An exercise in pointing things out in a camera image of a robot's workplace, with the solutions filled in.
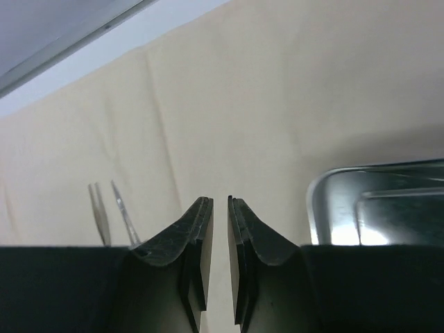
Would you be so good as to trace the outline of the steel surgical scissors forceps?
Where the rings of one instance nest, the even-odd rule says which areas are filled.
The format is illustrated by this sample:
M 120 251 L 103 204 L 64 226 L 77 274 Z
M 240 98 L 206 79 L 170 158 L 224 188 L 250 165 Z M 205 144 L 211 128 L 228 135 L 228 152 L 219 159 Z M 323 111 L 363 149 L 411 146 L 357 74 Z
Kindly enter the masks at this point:
M 132 248 L 136 248 L 141 244 L 141 240 L 137 234 L 137 231 L 133 225 L 133 222 L 131 221 L 131 218 L 128 215 L 128 211 L 126 209 L 126 206 L 123 202 L 123 199 L 121 197 L 121 194 L 119 192 L 119 189 L 116 185 L 116 183 L 112 180 L 110 182 L 111 186 L 112 186 L 112 190 L 114 193 L 114 197 L 117 203 L 117 207 L 119 208 L 119 211 L 121 213 L 124 225 L 126 227 L 126 231 L 128 233 L 128 238 L 130 240 L 130 245 Z

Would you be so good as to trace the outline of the back aluminium rail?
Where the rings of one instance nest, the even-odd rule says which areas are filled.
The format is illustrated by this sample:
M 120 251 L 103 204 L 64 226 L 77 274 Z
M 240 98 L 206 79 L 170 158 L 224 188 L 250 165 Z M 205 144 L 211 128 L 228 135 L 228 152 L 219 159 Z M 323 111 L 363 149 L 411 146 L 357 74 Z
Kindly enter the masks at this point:
M 2 1 L 1 95 L 8 95 L 151 4 Z

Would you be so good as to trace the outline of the stainless steel instrument tray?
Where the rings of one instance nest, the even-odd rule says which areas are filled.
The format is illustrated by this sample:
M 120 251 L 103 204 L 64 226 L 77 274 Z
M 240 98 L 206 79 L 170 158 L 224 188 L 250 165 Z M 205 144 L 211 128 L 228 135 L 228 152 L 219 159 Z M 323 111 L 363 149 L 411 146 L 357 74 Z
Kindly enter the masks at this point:
M 443 160 L 332 169 L 307 190 L 314 245 L 443 245 Z

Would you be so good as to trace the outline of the steel tweezers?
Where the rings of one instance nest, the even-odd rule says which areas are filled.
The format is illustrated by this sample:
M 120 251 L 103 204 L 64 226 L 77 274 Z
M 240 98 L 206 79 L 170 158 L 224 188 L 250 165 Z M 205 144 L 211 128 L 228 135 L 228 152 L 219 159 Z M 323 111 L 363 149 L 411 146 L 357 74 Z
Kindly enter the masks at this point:
M 104 246 L 111 246 L 110 226 L 108 216 L 105 211 L 105 205 L 99 183 L 89 183 L 88 186 L 89 197 L 92 204 L 92 211 L 96 228 Z

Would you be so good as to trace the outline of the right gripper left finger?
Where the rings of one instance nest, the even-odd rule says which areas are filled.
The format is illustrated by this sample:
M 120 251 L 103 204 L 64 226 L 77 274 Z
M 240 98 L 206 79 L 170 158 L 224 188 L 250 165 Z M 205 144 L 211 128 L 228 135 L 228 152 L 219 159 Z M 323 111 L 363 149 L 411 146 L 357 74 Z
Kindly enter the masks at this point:
M 2 332 L 198 332 L 213 201 L 134 248 L 1 248 Z

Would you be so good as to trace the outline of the beige cloth surgical kit wrap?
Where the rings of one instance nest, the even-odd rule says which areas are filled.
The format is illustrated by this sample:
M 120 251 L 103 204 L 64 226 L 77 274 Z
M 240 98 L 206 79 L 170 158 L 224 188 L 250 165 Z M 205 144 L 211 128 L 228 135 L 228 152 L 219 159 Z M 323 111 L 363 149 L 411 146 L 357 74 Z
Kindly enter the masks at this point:
M 310 182 L 443 156 L 442 1 L 158 1 L 1 100 L 1 243 L 128 243 L 214 199 L 204 332 L 236 332 L 227 198 L 296 244 Z

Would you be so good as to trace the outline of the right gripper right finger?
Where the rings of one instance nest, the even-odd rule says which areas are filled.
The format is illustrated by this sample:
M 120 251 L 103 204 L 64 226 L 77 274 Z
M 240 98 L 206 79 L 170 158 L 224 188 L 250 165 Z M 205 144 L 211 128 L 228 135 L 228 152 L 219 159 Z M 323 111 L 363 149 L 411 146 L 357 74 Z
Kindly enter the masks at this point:
M 438 246 L 297 246 L 228 198 L 234 321 L 242 332 L 442 332 Z

